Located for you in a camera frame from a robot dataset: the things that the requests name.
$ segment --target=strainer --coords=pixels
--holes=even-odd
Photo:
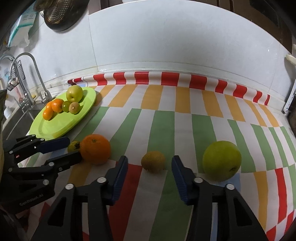
[[[54,31],[64,31],[83,15],[89,0],[53,0],[44,10],[44,21]]]

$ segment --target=small orange fruit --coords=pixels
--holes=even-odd
[[[48,108],[52,108],[52,101],[50,101],[50,102],[48,102],[47,104],[46,104],[46,107],[45,107],[46,109],[48,109]]]
[[[56,113],[61,113],[63,111],[62,105],[63,105],[62,99],[54,99],[52,101],[52,110]]]
[[[111,156],[111,146],[102,135],[88,135],[80,142],[80,154],[85,161],[102,165]]]
[[[54,115],[54,111],[52,110],[52,108],[46,108],[44,111],[43,111],[43,119],[45,119],[46,121],[49,121],[52,116]]]

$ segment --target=green plate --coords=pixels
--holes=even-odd
[[[42,117],[45,110],[44,107],[33,121],[29,134],[35,134],[38,138],[51,140],[61,137],[71,130],[88,113],[96,100],[96,91],[94,89],[89,87],[82,87],[82,89],[83,98],[79,102],[81,109],[77,114],[61,112],[51,120],[44,120]],[[66,101],[66,93],[57,96],[57,98]]]

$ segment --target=stainless steel sink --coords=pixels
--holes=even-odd
[[[15,114],[8,119],[7,125],[3,128],[3,140],[25,136],[30,130],[33,120],[44,106],[44,104],[40,103],[32,107],[25,106],[23,109],[19,108]]]

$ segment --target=red and white striped border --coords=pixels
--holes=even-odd
[[[243,85],[194,74],[172,72],[115,72],[68,80],[69,85],[168,85],[214,91],[268,105],[270,95]]]

